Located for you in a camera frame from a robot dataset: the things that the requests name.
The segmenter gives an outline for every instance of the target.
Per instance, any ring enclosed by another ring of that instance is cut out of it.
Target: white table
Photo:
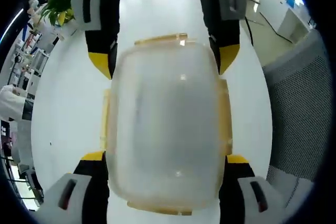
[[[40,81],[40,77],[35,75],[35,70],[31,69],[30,73],[26,72],[25,77],[29,79],[27,88],[26,88],[26,96],[28,94],[36,95],[38,83]]]
[[[135,40],[172,33],[188,33],[209,45],[200,0],[121,0],[120,16],[119,53]],[[232,107],[233,151],[250,161],[256,175],[266,177],[272,141],[269,95],[257,55],[243,29],[240,33],[241,49],[224,74]],[[103,90],[110,85],[90,62],[83,32],[60,41],[51,54],[36,93],[31,129],[36,173],[45,191],[73,172],[82,156],[99,150]],[[108,221],[219,223],[219,204],[194,211],[191,217],[159,215],[129,208],[111,192]]]

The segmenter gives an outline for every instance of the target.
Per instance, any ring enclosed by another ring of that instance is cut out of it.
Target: potted plant
[[[40,15],[40,20],[48,17],[53,26],[63,26],[75,18],[71,0],[48,0]]]

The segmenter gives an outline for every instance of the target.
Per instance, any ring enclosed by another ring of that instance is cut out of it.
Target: black panel
[[[239,20],[223,20],[219,22],[219,24],[217,24],[216,30],[212,35],[215,36],[218,47],[239,44]]]
[[[83,0],[83,17],[84,22],[91,22],[91,13],[90,13],[91,0]]]
[[[113,77],[114,70],[116,69],[117,51],[118,51],[118,43],[114,44],[113,48],[111,49],[108,55],[108,67],[111,78]]]
[[[254,177],[248,163],[229,163],[225,158],[224,177],[219,190],[220,223],[244,223],[245,205],[238,179]]]
[[[81,160],[74,174],[91,176],[82,206],[82,223],[107,223],[106,214],[110,190],[105,153],[101,161]]]
[[[214,39],[212,37],[209,37],[209,41],[210,41],[210,47],[211,47],[211,50],[212,52],[214,53],[215,55],[215,60],[216,60],[216,64],[217,64],[217,69],[218,69],[218,73],[219,71],[221,70],[221,53],[219,51],[219,47],[217,46],[216,42],[214,41]]]
[[[89,52],[98,52],[100,54],[108,54],[110,45],[115,39],[110,39],[104,31],[85,31],[86,43]]]

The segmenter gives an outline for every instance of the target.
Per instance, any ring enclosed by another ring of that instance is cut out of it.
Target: mesh chair
[[[282,194],[288,214],[308,194],[327,146],[332,117],[332,79],[327,51],[312,30],[264,67],[273,139],[267,180]]]

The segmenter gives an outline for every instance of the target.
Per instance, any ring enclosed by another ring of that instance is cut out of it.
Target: cable
[[[252,46],[254,46],[254,44],[253,44],[253,36],[252,36],[252,32],[251,32],[251,28],[250,28],[250,24],[248,23],[248,20],[247,20],[247,17],[246,17],[246,16],[245,16],[245,21],[246,21],[246,25],[247,25],[248,31],[249,31],[249,33],[250,33],[251,44],[252,44]]]
[[[20,183],[28,182],[27,180],[17,180],[17,179],[11,179],[11,178],[8,178],[7,180],[12,181],[12,182],[20,182]]]
[[[25,198],[25,197],[18,197],[19,199],[36,199],[36,198]]]
[[[14,68],[15,68],[15,65],[17,64],[17,62],[15,62],[12,66],[12,69],[10,71],[10,74],[9,74],[9,78],[8,78],[8,81],[7,81],[7,85],[9,85],[9,82],[10,82],[10,79],[12,77],[12,74],[13,74],[13,71],[14,71]]]

